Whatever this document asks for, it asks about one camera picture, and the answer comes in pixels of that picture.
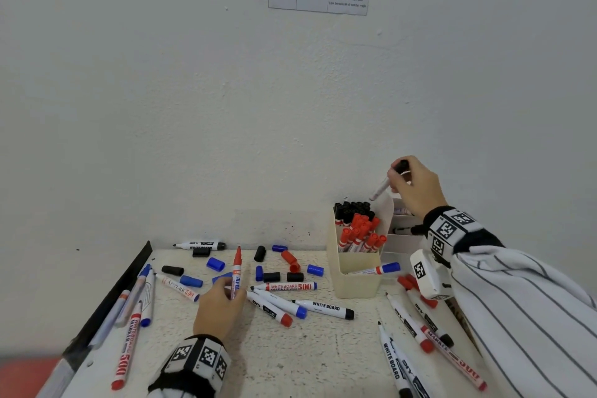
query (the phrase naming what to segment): blue marker cap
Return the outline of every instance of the blue marker cap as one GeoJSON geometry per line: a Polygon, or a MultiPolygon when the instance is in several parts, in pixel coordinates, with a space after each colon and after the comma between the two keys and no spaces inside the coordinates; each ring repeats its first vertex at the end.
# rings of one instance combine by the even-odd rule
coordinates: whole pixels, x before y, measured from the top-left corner
{"type": "Polygon", "coordinates": [[[203,286],[203,280],[183,275],[179,280],[185,286],[193,286],[195,288],[201,288],[203,286]]]}
{"type": "Polygon", "coordinates": [[[139,277],[143,276],[143,277],[147,277],[147,275],[149,274],[149,270],[151,269],[151,265],[149,263],[147,263],[145,265],[145,267],[143,268],[143,270],[141,271],[141,273],[139,274],[139,277]]]}
{"type": "Polygon", "coordinates": [[[214,278],[211,280],[211,284],[213,285],[213,284],[215,283],[215,281],[216,281],[217,279],[219,279],[220,277],[232,277],[232,273],[231,273],[231,272],[228,272],[228,273],[226,273],[226,274],[223,274],[223,275],[218,275],[217,277],[214,277],[214,278]]]}
{"type": "Polygon", "coordinates": [[[297,317],[301,319],[307,318],[307,309],[299,305],[297,309],[297,317]]]}
{"type": "Polygon", "coordinates": [[[324,275],[324,269],[319,266],[314,266],[314,265],[310,264],[307,266],[307,273],[313,274],[313,275],[318,275],[319,277],[322,277],[324,275]]]}
{"type": "Polygon", "coordinates": [[[387,274],[389,272],[396,272],[399,270],[400,270],[400,264],[397,262],[382,265],[382,271],[384,274],[387,274]]]}
{"type": "Polygon", "coordinates": [[[222,272],[222,269],[226,267],[226,263],[217,258],[211,257],[209,260],[207,260],[207,267],[212,268],[214,271],[222,272]]]}

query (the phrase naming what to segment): white table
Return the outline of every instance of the white table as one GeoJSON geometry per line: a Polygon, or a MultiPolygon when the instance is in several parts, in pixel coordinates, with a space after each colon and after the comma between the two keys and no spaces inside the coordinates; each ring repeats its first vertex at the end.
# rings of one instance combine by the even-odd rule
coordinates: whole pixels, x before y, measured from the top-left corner
{"type": "MultiPolygon", "coordinates": [[[[234,250],[213,252],[226,262],[221,274],[232,269],[234,250]]],[[[325,251],[293,251],[306,271],[308,264],[327,269],[325,251]]],[[[243,251],[242,285],[255,284],[254,251],[243,251]]],[[[211,288],[211,278],[219,275],[205,266],[205,258],[192,258],[190,251],[160,250],[150,256],[156,271],[163,265],[182,266],[185,274],[204,281],[201,294],[211,288]]],[[[401,264],[408,265],[405,258],[401,264]]],[[[287,272],[288,265],[280,254],[267,251],[262,263],[265,272],[287,272]]],[[[292,327],[283,327],[263,311],[247,303],[236,332],[225,341],[232,357],[221,397],[396,397],[390,369],[379,343],[377,321],[385,327],[423,377],[428,391],[438,398],[468,398],[485,396],[499,398],[493,378],[483,360],[467,338],[464,330],[443,303],[433,310],[455,342],[454,352],[461,356],[487,381],[488,388],[479,392],[437,350],[425,354],[393,312],[384,291],[397,296],[411,309],[414,307],[399,288],[395,279],[385,280],[373,299],[337,299],[328,274],[324,277],[307,275],[317,282],[316,291],[280,292],[288,299],[316,299],[336,303],[354,310],[354,321],[341,320],[309,312],[304,320],[294,318],[292,327]]],[[[128,381],[124,389],[110,390],[110,383],[123,346],[127,328],[113,329],[103,346],[92,351],[79,368],[63,398],[139,398],[147,391],[153,375],[174,345],[192,334],[197,305],[156,284],[153,323],[141,328],[128,381]]]]}

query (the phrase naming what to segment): pen holder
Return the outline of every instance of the pen holder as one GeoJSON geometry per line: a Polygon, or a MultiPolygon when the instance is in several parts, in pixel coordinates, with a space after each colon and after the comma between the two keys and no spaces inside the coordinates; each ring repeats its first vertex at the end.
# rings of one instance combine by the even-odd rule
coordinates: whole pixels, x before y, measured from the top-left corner
{"type": "MultiPolygon", "coordinates": [[[[387,234],[392,221],[392,198],[384,192],[384,194],[375,201],[371,209],[375,211],[377,217],[380,219],[376,233],[379,235],[387,234]]],[[[338,241],[342,228],[344,227],[336,226],[336,223],[334,222],[334,212],[331,211],[326,250],[328,252],[328,262],[330,264],[329,270],[332,277],[334,293],[336,297],[341,299],[373,298],[377,294],[383,276],[348,275],[348,273],[381,265],[381,252],[338,252],[338,241]]]]}

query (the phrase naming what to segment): white wall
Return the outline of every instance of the white wall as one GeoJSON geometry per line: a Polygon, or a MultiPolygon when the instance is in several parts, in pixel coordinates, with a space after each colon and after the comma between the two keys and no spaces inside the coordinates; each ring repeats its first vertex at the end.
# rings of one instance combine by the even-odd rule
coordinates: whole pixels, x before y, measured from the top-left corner
{"type": "Polygon", "coordinates": [[[0,353],[64,348],[147,239],[323,245],[407,153],[597,292],[595,25],[597,0],[0,0],[0,353]]]}

